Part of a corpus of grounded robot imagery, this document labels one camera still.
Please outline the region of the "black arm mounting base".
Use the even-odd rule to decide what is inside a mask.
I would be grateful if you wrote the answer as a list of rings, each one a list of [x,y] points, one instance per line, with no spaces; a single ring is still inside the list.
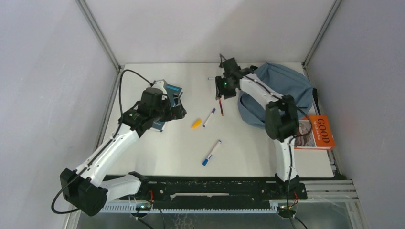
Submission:
[[[272,201],[293,204],[307,198],[304,183],[284,192],[275,177],[148,176],[139,193],[121,199],[149,200],[159,207],[231,209],[263,207]]]

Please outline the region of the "yellow highlighter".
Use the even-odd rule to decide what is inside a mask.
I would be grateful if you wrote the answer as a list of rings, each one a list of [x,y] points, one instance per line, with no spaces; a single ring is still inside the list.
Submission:
[[[192,129],[195,129],[197,127],[199,127],[201,125],[202,121],[201,119],[196,120],[193,124],[192,124]]]

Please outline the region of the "purple capped white marker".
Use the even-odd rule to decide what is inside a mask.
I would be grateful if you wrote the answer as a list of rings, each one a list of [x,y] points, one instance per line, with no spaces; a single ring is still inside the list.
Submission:
[[[212,118],[212,116],[215,114],[216,108],[213,108],[212,111],[209,113],[209,115],[207,116],[207,118],[205,119],[204,123],[203,123],[203,127],[205,128],[208,124],[208,122],[210,121],[210,119]]]

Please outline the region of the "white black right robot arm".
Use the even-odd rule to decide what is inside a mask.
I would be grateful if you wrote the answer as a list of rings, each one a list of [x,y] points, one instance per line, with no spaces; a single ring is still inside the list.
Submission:
[[[298,110],[291,95],[282,95],[265,85],[250,68],[242,69],[235,58],[220,56],[221,76],[215,77],[215,98],[228,99],[237,90],[251,96],[265,111],[265,131],[276,148],[276,192],[289,198],[300,184],[294,159],[294,139],[299,127]]]

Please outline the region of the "red pen clear cap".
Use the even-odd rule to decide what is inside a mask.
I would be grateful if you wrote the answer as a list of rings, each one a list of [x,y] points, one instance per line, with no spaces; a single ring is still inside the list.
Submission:
[[[219,99],[218,103],[219,103],[219,107],[220,107],[221,116],[224,117],[224,110],[223,110],[223,106],[222,106],[222,100]]]

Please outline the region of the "blue capped white marker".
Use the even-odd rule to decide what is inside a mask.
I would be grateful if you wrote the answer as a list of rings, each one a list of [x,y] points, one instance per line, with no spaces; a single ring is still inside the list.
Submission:
[[[215,153],[215,151],[218,149],[218,147],[221,145],[222,141],[218,140],[215,145],[212,147],[212,149],[210,150],[210,152],[208,153],[208,155],[205,157],[205,159],[202,162],[203,166],[206,166],[208,164],[208,162],[210,161],[211,157],[213,156],[213,154]]]

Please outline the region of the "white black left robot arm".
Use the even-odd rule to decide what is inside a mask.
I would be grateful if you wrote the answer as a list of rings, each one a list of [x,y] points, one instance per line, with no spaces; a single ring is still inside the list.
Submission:
[[[154,122],[183,119],[186,115],[180,96],[158,94],[142,97],[137,109],[125,111],[115,133],[76,169],[60,174],[62,194],[78,210],[94,216],[106,203],[134,195],[143,199],[149,194],[148,178],[132,171],[123,177],[105,180],[109,168],[129,146],[138,141]]]

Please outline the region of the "orange Good Morning book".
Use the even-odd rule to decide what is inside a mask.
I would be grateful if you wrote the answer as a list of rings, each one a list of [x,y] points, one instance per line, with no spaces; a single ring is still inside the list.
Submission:
[[[336,143],[325,115],[310,115],[299,121],[296,149],[332,150]]]

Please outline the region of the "teal hardcover book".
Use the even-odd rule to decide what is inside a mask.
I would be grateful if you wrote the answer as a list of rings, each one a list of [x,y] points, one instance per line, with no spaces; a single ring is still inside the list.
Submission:
[[[182,88],[177,87],[171,84],[167,84],[166,86],[166,92],[167,95],[169,96],[171,106],[174,107],[176,105],[176,101],[174,96],[177,95],[181,97],[182,95]],[[158,132],[163,132],[167,123],[166,122],[154,122],[152,125],[152,128],[150,130],[158,131]]]

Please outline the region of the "blue student backpack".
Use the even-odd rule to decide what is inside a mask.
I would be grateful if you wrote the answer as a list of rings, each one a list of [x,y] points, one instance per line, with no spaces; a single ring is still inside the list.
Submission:
[[[309,114],[313,107],[313,84],[304,76],[286,66],[265,63],[260,67],[251,67],[257,77],[268,87],[283,95],[291,95],[303,112]],[[265,128],[265,110],[250,95],[239,94],[237,107],[242,120],[260,129]]]

